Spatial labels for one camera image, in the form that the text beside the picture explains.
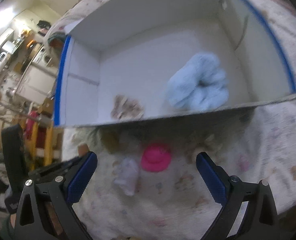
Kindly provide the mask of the person's left hand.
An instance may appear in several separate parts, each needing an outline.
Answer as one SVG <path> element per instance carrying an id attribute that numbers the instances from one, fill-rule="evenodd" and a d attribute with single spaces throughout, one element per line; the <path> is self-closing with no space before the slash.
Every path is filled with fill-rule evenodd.
<path id="1" fill-rule="evenodd" d="M 16 224 L 16 214 L 13 213 L 9 216 L 9 222 L 11 227 L 14 229 L 15 228 L 15 224 Z"/>

